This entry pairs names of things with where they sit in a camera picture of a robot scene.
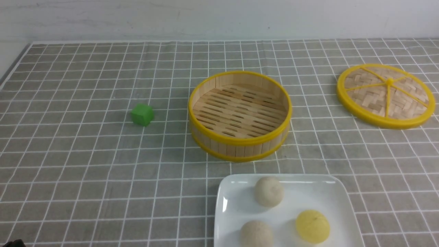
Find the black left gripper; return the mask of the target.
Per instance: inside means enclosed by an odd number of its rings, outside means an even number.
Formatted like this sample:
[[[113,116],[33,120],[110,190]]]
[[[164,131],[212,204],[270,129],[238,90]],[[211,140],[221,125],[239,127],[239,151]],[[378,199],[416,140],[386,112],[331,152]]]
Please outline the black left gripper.
[[[25,243],[22,241],[22,239],[16,239],[14,241],[9,241],[2,247],[26,247]]]

